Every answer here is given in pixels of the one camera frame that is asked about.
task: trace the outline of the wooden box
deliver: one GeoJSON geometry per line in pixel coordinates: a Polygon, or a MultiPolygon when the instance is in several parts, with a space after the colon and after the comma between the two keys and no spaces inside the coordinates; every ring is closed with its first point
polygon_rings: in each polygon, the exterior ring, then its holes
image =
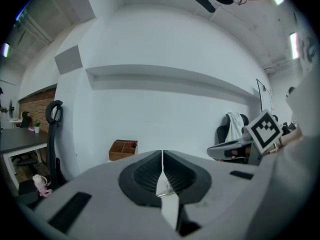
{"type": "Polygon", "coordinates": [[[137,140],[123,140],[117,139],[109,150],[110,161],[127,158],[138,153],[138,141],[137,140]]]}

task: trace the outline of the black slot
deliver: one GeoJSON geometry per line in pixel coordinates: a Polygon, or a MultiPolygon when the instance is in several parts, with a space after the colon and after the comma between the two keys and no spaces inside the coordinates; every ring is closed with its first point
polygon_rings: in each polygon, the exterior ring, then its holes
{"type": "Polygon", "coordinates": [[[230,175],[243,178],[246,180],[251,180],[252,177],[254,176],[252,173],[247,173],[247,172],[238,171],[238,170],[233,170],[232,172],[230,172],[230,175]]]}
{"type": "Polygon", "coordinates": [[[76,193],[49,221],[49,224],[66,233],[76,221],[81,211],[85,208],[92,196],[88,193],[76,193]]]}
{"type": "Polygon", "coordinates": [[[180,234],[180,236],[185,237],[186,235],[189,235],[190,233],[201,228],[198,223],[189,220],[183,205],[179,206],[178,214],[179,215],[176,223],[176,231],[180,234]]]}

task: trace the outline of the gray desk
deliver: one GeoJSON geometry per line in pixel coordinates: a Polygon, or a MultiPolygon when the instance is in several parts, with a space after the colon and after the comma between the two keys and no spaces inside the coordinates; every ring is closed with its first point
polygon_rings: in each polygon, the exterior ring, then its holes
{"type": "Polygon", "coordinates": [[[10,177],[19,189],[19,183],[16,179],[16,170],[11,161],[11,157],[35,151],[39,163],[42,163],[39,149],[47,146],[48,134],[45,132],[35,133],[28,128],[3,129],[0,134],[0,154],[3,155],[5,165],[10,177]]]}

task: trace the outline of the office chair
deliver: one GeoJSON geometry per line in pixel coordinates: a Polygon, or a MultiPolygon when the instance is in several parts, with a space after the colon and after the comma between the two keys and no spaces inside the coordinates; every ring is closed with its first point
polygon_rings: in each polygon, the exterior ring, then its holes
{"type": "MultiPolygon", "coordinates": [[[[226,141],[229,128],[230,128],[230,117],[228,114],[225,114],[225,116],[226,116],[226,124],[221,125],[216,129],[216,134],[218,137],[219,144],[224,143],[226,141]]],[[[244,114],[240,114],[240,116],[242,117],[243,124],[247,126],[249,124],[248,117],[244,114]]],[[[227,150],[225,151],[225,153],[229,153],[228,156],[231,156],[231,150],[227,150]]],[[[240,148],[238,153],[240,156],[243,155],[245,153],[245,147],[240,148]]],[[[235,160],[224,160],[224,161],[228,163],[237,163],[237,164],[246,163],[246,159],[235,159],[235,160]]]]}
{"type": "Polygon", "coordinates": [[[20,128],[28,128],[31,122],[31,117],[28,116],[28,111],[22,112],[22,122],[20,128]]]}
{"type": "MultiPolygon", "coordinates": [[[[249,119],[246,115],[244,114],[240,114],[243,120],[243,124],[245,126],[247,126],[249,124],[249,119]]],[[[228,135],[228,131],[230,128],[230,117],[228,114],[225,115],[226,116],[226,124],[225,125],[221,125],[216,129],[216,134],[218,136],[218,140],[219,143],[224,143],[226,141],[227,135],[228,135]]]]}

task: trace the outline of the floor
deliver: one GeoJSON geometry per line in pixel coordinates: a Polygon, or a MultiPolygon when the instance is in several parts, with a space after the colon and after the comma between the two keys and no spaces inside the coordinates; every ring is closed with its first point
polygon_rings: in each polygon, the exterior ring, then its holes
{"type": "MultiPolygon", "coordinates": [[[[46,166],[46,157],[47,157],[47,150],[45,148],[40,149],[40,155],[41,155],[41,159],[42,159],[42,163],[36,163],[34,164],[34,168],[37,170],[38,174],[40,175],[48,175],[49,174],[49,170],[46,166]]],[[[31,155],[32,158],[35,158],[36,160],[38,160],[37,156],[33,153],[31,155]]],[[[31,173],[31,171],[29,170],[29,168],[27,166],[15,166],[15,171],[16,171],[16,179],[17,181],[23,182],[26,180],[30,180],[33,176],[33,174],[31,173]]],[[[13,196],[17,196],[18,195],[18,190],[16,189],[14,183],[12,182],[10,175],[8,173],[5,161],[3,156],[0,156],[0,170],[1,170],[1,174],[4,177],[5,182],[7,183],[7,186],[9,188],[9,190],[11,191],[13,196]]]]}

